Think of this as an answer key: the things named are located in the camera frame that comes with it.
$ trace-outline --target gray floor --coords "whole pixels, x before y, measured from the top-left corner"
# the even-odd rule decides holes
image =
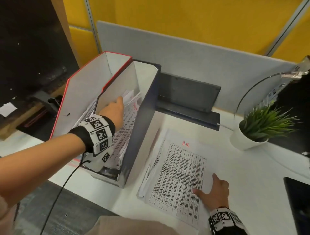
[[[46,216],[60,190],[52,182],[45,182],[20,204],[14,235],[39,235]],[[99,216],[114,213],[64,189],[44,229],[44,235],[85,234]]]

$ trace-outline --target gray cubicle partition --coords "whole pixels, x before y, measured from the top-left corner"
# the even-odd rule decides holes
[[[241,97],[259,80],[290,71],[294,63],[103,21],[97,22],[102,50],[162,65],[162,72],[221,86],[215,107],[234,113]],[[256,86],[241,103],[244,114],[281,82]]]

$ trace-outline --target hand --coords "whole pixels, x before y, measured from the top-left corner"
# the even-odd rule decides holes
[[[99,115],[106,116],[111,119],[115,125],[115,131],[118,131],[122,128],[124,124],[124,104],[123,97],[119,96],[115,102],[111,102],[103,110],[99,112]]]
[[[213,185],[209,194],[203,193],[201,190],[193,188],[193,193],[196,194],[209,211],[225,206],[228,208],[229,183],[225,180],[220,180],[216,174],[213,174]]]

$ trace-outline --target white pot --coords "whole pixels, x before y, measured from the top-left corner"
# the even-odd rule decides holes
[[[240,130],[238,125],[237,129],[234,130],[233,134],[230,136],[230,143],[239,150],[246,150],[254,146],[261,145],[266,143],[268,140],[264,142],[255,142],[248,137],[246,137]]]

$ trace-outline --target red edge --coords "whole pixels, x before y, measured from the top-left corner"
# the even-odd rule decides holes
[[[114,53],[114,54],[119,54],[119,55],[125,55],[125,54],[122,54],[122,53],[117,53],[117,52],[111,52],[111,51],[103,51],[101,52],[99,55],[97,55],[96,57],[94,57],[92,60],[88,61],[85,65],[83,65],[78,71],[76,71],[71,77],[68,78],[67,80],[67,84],[66,84],[66,87],[64,89],[64,95],[62,97],[62,101],[61,101],[61,104],[60,104],[60,107],[59,107],[59,110],[58,110],[58,113],[57,113],[57,116],[56,116],[56,120],[55,120],[55,123],[54,123],[54,126],[53,126],[53,130],[52,130],[52,133],[51,133],[51,136],[50,136],[50,139],[52,138],[53,136],[53,133],[54,133],[54,130],[55,130],[55,127],[56,127],[56,123],[57,123],[57,120],[58,120],[58,117],[59,117],[59,113],[60,113],[60,110],[61,110],[61,107],[62,107],[62,103],[64,101],[64,98],[65,98],[65,95],[66,95],[66,92],[67,92],[67,88],[68,88],[68,85],[69,85],[69,82],[70,82],[70,79],[73,78],[74,75],[76,75],[82,68],[84,68],[86,65],[88,65],[91,61],[93,61],[94,59],[96,59],[98,56],[104,54],[104,53]],[[123,66],[111,77],[111,79],[104,85],[104,87],[102,88],[102,91],[104,90],[104,88],[110,83],[111,80],[113,80],[115,77],[117,77],[132,61],[132,57],[129,56],[130,58],[127,60],[126,63],[123,64]]]

